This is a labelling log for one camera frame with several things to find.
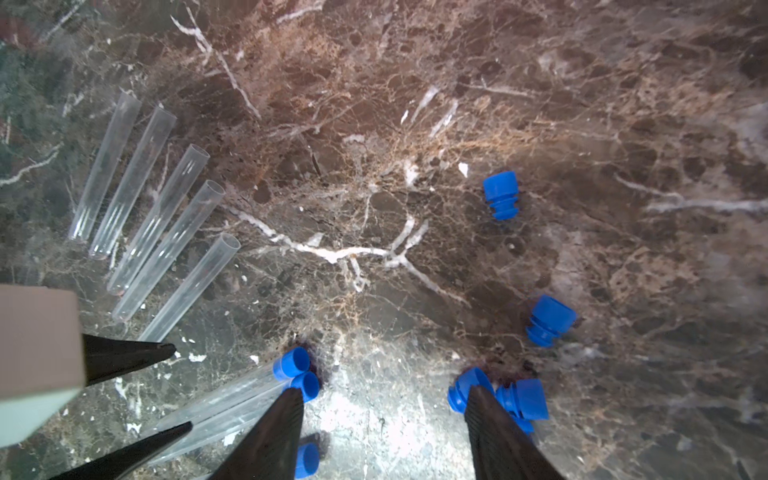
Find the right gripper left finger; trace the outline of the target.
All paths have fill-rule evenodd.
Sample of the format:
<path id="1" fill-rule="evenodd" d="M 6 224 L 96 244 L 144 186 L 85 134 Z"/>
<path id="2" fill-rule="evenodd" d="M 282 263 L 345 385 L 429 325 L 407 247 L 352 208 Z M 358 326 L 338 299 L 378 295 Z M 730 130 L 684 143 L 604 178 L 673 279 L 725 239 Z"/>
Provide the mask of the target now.
<path id="1" fill-rule="evenodd" d="M 293 479 L 303 418 L 303 394 L 288 388 L 209 479 Z"/>

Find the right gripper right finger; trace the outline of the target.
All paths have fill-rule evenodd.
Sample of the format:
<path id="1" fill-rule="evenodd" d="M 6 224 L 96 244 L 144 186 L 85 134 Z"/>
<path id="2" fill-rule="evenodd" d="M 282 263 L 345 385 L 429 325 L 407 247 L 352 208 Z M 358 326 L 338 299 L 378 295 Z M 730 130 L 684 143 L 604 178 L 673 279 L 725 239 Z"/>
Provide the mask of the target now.
<path id="1" fill-rule="evenodd" d="M 485 387 L 471 387 L 464 418 L 476 479 L 564 479 Z"/>

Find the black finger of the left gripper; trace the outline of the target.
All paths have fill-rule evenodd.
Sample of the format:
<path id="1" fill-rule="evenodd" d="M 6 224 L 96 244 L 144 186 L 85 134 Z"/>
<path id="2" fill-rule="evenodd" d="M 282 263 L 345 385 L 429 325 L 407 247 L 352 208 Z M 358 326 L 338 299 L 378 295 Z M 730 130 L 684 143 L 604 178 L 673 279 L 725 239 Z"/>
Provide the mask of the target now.
<path id="1" fill-rule="evenodd" d="M 163 430 L 106 456 L 83 464 L 53 477 L 53 480 L 115 480 L 122 479 L 179 442 L 193 430 L 192 422 L 185 422 Z"/>
<path id="2" fill-rule="evenodd" d="M 176 352 L 172 343 L 115 340 L 83 334 L 86 385 L 143 370 L 165 361 Z"/>

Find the clear test tube blue stopper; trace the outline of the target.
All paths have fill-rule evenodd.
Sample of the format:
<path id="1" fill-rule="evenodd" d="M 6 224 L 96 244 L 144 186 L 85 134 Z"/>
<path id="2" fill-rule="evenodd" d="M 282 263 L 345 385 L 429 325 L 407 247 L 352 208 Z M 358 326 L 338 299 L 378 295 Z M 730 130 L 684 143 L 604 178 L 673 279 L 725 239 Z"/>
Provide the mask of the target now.
<path id="1" fill-rule="evenodd" d="M 155 107 L 91 243 L 90 258 L 101 260 L 113 253 L 122 229 L 176 120 L 177 117 L 162 105 Z"/>
<path id="2" fill-rule="evenodd" d="M 142 342 L 161 342 L 239 251 L 232 234 L 221 234 L 139 336 Z"/>
<path id="3" fill-rule="evenodd" d="M 203 148 L 188 146 L 110 278 L 110 294 L 122 295 L 129 288 L 209 158 Z"/>
<path id="4" fill-rule="evenodd" d="M 114 321 L 126 322 L 139 310 L 224 194 L 225 190 L 219 183 L 205 181 L 176 222 L 168 223 L 129 288 L 119 295 L 120 300 L 111 314 Z"/>
<path id="5" fill-rule="evenodd" d="M 158 454 L 149 462 L 149 465 L 160 465 L 193 450 L 215 443 L 226 437 L 236 436 L 241 431 L 252 428 L 278 397 L 290 388 L 298 389 L 300 391 L 300 400 L 306 403 L 317 397 L 320 385 L 317 376 L 313 372 L 306 372 L 294 379 L 270 388 L 265 393 L 228 407 L 221 413 L 216 413 L 207 419 L 191 420 L 193 426 L 191 432 Z"/>
<path id="6" fill-rule="evenodd" d="M 306 349 L 295 347 L 265 364 L 230 380 L 217 389 L 190 401 L 180 409 L 162 417 L 146 434 L 157 433 L 174 426 L 200 423 L 247 400 L 287 387 L 292 380 L 310 371 L 311 359 Z"/>

